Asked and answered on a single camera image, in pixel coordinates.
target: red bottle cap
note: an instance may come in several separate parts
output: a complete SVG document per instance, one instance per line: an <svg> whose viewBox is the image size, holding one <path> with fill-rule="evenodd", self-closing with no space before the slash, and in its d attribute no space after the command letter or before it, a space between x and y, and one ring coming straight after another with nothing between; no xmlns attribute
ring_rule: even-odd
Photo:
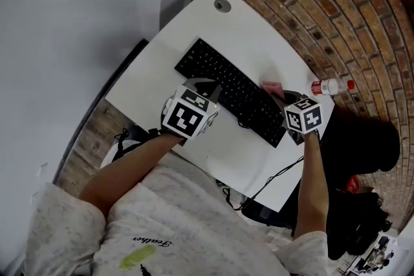
<svg viewBox="0 0 414 276"><path fill-rule="evenodd" d="M347 86L348 86L348 90L353 90L353 89L355 89L355 82L352 81L352 80L348 81Z"/></svg>

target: white t-shirt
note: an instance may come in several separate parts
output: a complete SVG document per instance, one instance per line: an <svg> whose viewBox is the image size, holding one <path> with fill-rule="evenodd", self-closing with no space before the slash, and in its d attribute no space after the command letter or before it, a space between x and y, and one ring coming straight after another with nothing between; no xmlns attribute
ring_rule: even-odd
<svg viewBox="0 0 414 276"><path fill-rule="evenodd" d="M214 179L168 154L107 220L48 184L32 217L25 275L326 276L326 234L304 235L277 256Z"/></svg>

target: wooden floor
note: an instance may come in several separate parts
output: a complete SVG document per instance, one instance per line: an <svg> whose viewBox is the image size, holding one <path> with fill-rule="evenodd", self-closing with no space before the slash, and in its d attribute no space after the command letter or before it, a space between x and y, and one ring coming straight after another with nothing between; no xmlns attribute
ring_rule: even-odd
<svg viewBox="0 0 414 276"><path fill-rule="evenodd" d="M102 99L75 141L56 185L69 194L78 196L88 179L99 170L102 160L113 145L114 136L132 124L131 120Z"/></svg>

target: black keyboard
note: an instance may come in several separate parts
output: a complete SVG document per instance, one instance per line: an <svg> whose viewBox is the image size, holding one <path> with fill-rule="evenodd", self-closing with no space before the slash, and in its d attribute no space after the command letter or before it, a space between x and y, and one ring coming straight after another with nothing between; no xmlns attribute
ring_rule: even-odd
<svg viewBox="0 0 414 276"><path fill-rule="evenodd" d="M210 78L221 84L219 103L230 111L239 125L251 128L276 147L286 132L275 101L218 51L198 39L175 70L186 78Z"/></svg>

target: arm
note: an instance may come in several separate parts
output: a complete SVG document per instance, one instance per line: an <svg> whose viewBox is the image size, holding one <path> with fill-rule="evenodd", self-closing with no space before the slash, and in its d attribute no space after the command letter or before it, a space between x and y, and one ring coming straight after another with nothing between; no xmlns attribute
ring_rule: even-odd
<svg viewBox="0 0 414 276"><path fill-rule="evenodd" d="M316 133L305 135L305 159L299 190L294 239L313 231L326 232L329 197Z"/></svg>
<svg viewBox="0 0 414 276"><path fill-rule="evenodd" d="M172 134L163 134L137 147L99 170L82 189L79 199L96 206L107 217L112 205L141 181L181 140Z"/></svg>

